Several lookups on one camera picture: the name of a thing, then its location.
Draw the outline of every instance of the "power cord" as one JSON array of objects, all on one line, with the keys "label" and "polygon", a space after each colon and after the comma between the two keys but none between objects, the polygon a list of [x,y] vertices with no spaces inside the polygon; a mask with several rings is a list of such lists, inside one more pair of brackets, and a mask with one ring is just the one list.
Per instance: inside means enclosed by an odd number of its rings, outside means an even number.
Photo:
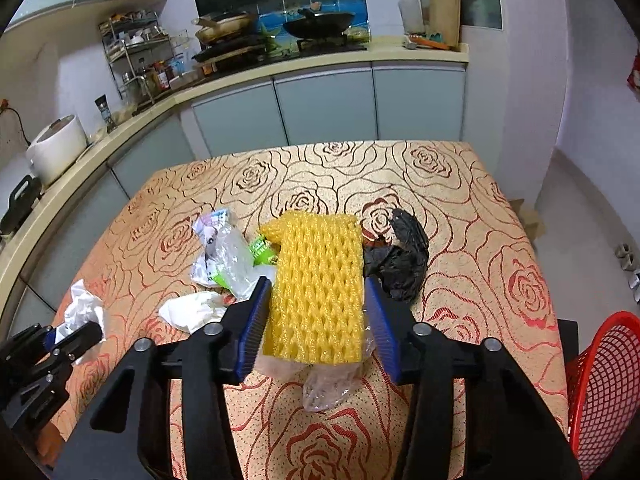
[{"label": "power cord", "polygon": [[18,110],[16,110],[15,108],[11,108],[9,106],[8,101],[6,99],[2,99],[2,101],[0,102],[0,116],[6,110],[11,110],[18,117],[18,122],[20,123],[20,133],[22,134],[22,138],[24,139],[24,142],[27,144],[27,147],[31,146],[31,143],[29,142],[29,139],[27,139],[27,136],[24,133],[24,127],[22,126],[22,118],[20,117],[20,114],[18,113]]}]

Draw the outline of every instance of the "cutting board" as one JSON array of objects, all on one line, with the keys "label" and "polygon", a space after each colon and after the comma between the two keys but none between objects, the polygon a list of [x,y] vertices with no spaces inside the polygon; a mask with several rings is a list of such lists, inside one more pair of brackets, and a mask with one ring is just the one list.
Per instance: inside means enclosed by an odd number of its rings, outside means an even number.
[{"label": "cutting board", "polygon": [[442,34],[444,43],[458,46],[460,40],[460,0],[429,0],[429,32]]}]

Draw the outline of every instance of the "rice cooker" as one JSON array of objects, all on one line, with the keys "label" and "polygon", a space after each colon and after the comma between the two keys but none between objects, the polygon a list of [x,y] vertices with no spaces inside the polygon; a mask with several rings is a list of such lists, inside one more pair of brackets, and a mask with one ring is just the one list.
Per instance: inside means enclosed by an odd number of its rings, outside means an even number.
[{"label": "rice cooker", "polygon": [[65,173],[86,148],[86,135],[78,118],[68,115],[52,122],[33,139],[27,149],[27,160],[47,187]]}]

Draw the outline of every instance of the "pepper grinder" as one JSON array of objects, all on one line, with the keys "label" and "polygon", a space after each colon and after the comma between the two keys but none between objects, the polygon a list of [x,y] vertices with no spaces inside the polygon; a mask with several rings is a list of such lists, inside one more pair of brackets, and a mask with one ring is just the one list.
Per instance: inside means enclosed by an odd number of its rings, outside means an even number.
[{"label": "pepper grinder", "polygon": [[107,123],[107,133],[111,133],[116,129],[116,123],[111,117],[111,111],[109,110],[109,105],[107,104],[107,96],[101,95],[95,100],[95,105],[100,110],[100,115],[104,119],[104,122]]}]

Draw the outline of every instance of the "table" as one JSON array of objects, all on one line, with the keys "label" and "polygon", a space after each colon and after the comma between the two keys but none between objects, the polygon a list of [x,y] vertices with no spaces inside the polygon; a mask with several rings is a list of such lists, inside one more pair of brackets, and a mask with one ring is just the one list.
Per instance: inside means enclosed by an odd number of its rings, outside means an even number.
[{"label": "table", "polygon": [[[356,214],[364,234],[389,238],[390,212],[415,214],[430,239],[430,264],[417,319],[449,337],[500,338],[567,428],[566,382],[558,324],[531,244],[471,147],[463,142],[332,142],[220,156],[162,170],[104,232],[78,272],[104,300],[108,341],[97,361],[79,365],[70,399],[54,418],[67,436],[132,343],[183,339],[157,316],[168,298],[200,290],[190,282],[201,250],[191,224],[229,207],[247,235],[290,208]],[[70,303],[67,293],[62,305]],[[56,322],[62,320],[60,308]],[[246,478],[391,478],[401,446],[410,386],[393,385],[374,354],[362,386],[338,408],[307,413],[305,377],[289,382],[250,374],[225,388]],[[450,477],[463,468],[463,387],[455,386]],[[172,386],[174,475],[186,477],[180,388]]]}]

